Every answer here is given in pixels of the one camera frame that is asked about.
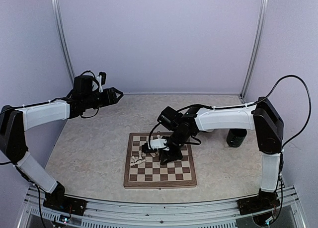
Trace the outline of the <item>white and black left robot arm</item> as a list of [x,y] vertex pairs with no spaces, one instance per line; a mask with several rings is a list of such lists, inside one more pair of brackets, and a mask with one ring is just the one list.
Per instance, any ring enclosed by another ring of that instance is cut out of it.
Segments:
[[103,88],[106,73],[84,72],[75,77],[73,89],[65,97],[18,107],[4,106],[0,112],[0,150],[18,172],[45,192],[48,202],[63,211],[70,205],[64,186],[50,176],[31,155],[25,132],[54,121],[82,117],[89,109],[114,105],[124,96],[118,89]]

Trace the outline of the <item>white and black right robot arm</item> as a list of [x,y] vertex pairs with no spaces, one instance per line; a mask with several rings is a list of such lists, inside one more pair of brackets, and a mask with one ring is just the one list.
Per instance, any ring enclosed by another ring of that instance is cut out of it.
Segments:
[[166,143],[169,152],[179,150],[191,136],[200,132],[214,129],[255,131],[262,155],[262,178],[254,206],[265,210],[272,204],[283,166],[284,123],[271,102],[260,97],[250,104],[225,107],[193,104],[184,110],[183,113],[168,106],[157,118],[159,124],[172,132]]

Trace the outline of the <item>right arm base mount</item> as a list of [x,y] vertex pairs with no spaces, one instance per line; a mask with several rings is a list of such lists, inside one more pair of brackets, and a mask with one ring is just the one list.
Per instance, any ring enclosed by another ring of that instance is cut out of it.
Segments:
[[268,209],[273,209],[275,206],[280,206],[280,201],[278,197],[276,198],[269,198],[269,197],[249,197],[239,199],[237,201],[239,213],[241,216],[257,213],[261,211],[265,211]]

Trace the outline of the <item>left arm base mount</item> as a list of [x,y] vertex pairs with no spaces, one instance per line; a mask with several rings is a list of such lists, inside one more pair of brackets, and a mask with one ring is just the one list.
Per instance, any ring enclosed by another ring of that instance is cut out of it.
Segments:
[[86,209],[87,201],[79,198],[65,196],[62,203],[45,199],[43,206],[55,211],[68,213],[70,215],[83,216]]

